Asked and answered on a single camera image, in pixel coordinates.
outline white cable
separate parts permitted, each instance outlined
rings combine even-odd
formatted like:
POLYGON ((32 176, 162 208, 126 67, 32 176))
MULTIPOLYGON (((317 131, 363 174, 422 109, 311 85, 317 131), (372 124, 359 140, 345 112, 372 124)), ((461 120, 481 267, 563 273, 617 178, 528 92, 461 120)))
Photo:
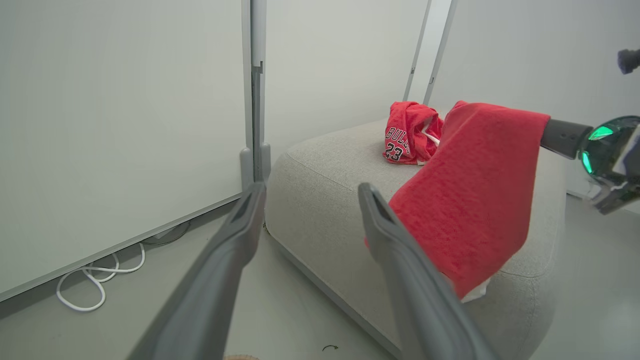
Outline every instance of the white cable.
POLYGON ((109 281, 111 279, 113 279, 113 277, 116 274, 126 274, 129 272, 134 272, 137 269, 141 268, 142 265, 145 263, 145 247, 142 245, 142 243, 139 243, 138 245, 140 245, 140 253, 142 255, 142 259, 140 260, 140 264, 138 264, 138 266, 131 268, 131 269, 121 269, 120 268, 120 261, 118 260, 118 256, 116 256, 115 253, 111 254, 111 256, 113 256, 113 259, 115 260, 115 267, 114 268, 98 268, 98 267, 94 267, 93 263, 90 263, 89 266, 82 266, 81 268, 77 268, 71 272, 66 273, 65 275, 62 275, 62 277, 60 278, 60 281, 58 281, 58 287, 56 288, 56 295, 58 296, 58 299, 60 299, 60 301, 72 308, 73 310, 76 311, 82 311, 82 312, 87 312, 87 311, 93 311, 96 310, 98 307, 102 306, 104 304, 104 301, 107 299, 107 295, 104 292, 104 287, 102 286, 101 282, 106 282, 109 281), (89 280, 91 280, 92 283, 94 283, 97 287, 98 290, 100 290, 100 301, 94 305, 94 306, 90 306, 90 307, 80 307, 80 306, 76 306, 71 304, 67 299, 65 299, 62 296, 62 293, 60 292, 60 288, 62 287, 62 283, 65 281, 65 279, 73 274, 76 271, 80 271, 82 270, 82 272, 89 278, 89 280), (93 276, 93 271, 104 271, 104 272, 110 272, 111 275, 105 277, 104 279, 96 279, 93 276))

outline white panel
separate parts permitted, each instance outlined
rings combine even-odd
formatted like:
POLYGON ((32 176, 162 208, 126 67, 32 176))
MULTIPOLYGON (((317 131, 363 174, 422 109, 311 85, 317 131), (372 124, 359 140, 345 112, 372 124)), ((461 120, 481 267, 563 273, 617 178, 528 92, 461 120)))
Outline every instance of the white panel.
POLYGON ((387 118, 391 104, 402 101, 426 6, 427 0, 270 1, 271 159, 300 141, 387 118))
POLYGON ((418 63, 413 74, 408 101, 419 103, 424 101, 424 93, 426 93, 427 86, 429 86, 433 64, 436 61, 436 54, 438 53, 450 5, 451 0, 431 0, 431 9, 429 10, 427 24, 424 27, 424 36, 422 37, 422 45, 420 46, 418 63))
POLYGON ((0 300, 241 191, 240 1, 3 1, 0 49, 0 300))
MULTIPOLYGON (((429 105, 457 100, 548 113, 597 126, 640 114, 640 74, 617 53, 640 46, 636 0, 460 0, 429 105)), ((585 193, 579 163, 567 187, 585 193)))

